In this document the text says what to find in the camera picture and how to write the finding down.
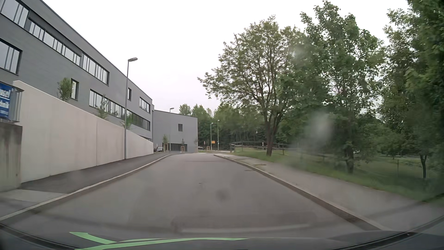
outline blue sign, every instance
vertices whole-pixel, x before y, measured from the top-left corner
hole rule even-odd
[[[0,118],[9,120],[12,87],[0,82]]]

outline flat roof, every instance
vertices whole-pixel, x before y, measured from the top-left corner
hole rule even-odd
[[[178,113],[171,113],[171,112],[168,112],[168,111],[162,111],[162,110],[156,110],[156,109],[154,109],[153,111],[159,111],[159,112],[164,112],[164,113],[167,113],[167,114],[175,114],[175,115],[192,117],[192,118],[196,118],[197,119],[197,117],[194,117],[194,116],[187,116],[187,115],[182,115],[182,114],[178,114]]]

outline street lamp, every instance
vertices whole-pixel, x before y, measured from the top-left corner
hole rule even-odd
[[[169,145],[169,148],[170,148],[170,153],[171,153],[171,123],[170,123],[170,145]]]
[[[218,120],[218,151],[219,151],[219,121],[220,120]]]
[[[214,124],[214,122],[212,122],[211,124],[210,124],[210,150],[211,151],[213,151],[213,140],[211,139],[211,125],[213,125]]]
[[[127,158],[127,102],[128,102],[128,71],[130,69],[130,62],[134,62],[137,60],[137,57],[133,57],[131,59],[128,59],[128,66],[127,66],[127,86],[125,88],[125,135],[124,135],[124,158]]]

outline building facade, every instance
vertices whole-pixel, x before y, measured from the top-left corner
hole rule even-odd
[[[58,97],[58,82],[72,83],[70,104],[121,125],[125,93],[131,131],[153,139],[152,99],[41,0],[0,0],[0,81],[23,81]]]
[[[153,144],[162,146],[164,137],[171,143],[172,151],[197,153],[197,118],[160,110],[153,111]]]

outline road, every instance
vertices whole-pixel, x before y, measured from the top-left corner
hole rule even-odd
[[[174,237],[316,237],[362,231],[296,192],[212,154],[169,156],[9,226],[88,246],[69,232],[122,241]]]

